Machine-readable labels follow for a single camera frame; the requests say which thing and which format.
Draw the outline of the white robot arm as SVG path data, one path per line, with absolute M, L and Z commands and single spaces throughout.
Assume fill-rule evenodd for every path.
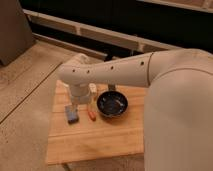
M 213 171 L 213 54 L 175 49 L 91 64 L 77 54 L 59 68 L 71 99 L 90 83 L 146 87 L 145 171 Z

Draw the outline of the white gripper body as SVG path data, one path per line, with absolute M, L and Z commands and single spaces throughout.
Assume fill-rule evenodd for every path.
M 69 91 L 72 104 L 82 105 L 91 102 L 91 91 L 88 84 L 70 85 Z

